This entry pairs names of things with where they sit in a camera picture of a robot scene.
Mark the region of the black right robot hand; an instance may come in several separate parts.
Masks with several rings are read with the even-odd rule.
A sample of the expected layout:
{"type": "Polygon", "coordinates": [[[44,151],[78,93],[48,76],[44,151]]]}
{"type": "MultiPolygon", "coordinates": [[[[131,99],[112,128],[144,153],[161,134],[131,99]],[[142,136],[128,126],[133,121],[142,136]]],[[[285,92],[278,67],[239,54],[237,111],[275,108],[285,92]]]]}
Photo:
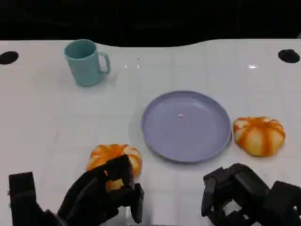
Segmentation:
{"type": "Polygon", "coordinates": [[[261,208],[270,188],[251,168],[235,163],[208,173],[203,180],[201,215],[213,225],[263,224],[261,208]]]}

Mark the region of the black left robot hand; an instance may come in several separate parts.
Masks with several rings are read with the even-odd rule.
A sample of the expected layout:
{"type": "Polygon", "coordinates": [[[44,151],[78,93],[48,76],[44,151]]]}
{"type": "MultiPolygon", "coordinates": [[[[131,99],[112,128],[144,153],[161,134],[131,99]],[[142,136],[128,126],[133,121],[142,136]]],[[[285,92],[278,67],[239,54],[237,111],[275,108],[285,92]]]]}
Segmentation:
{"type": "Polygon", "coordinates": [[[115,217],[119,207],[130,207],[134,222],[143,218],[144,191],[134,183],[127,155],[107,161],[82,174],[70,187],[57,212],[69,226],[99,226],[115,217]]]}

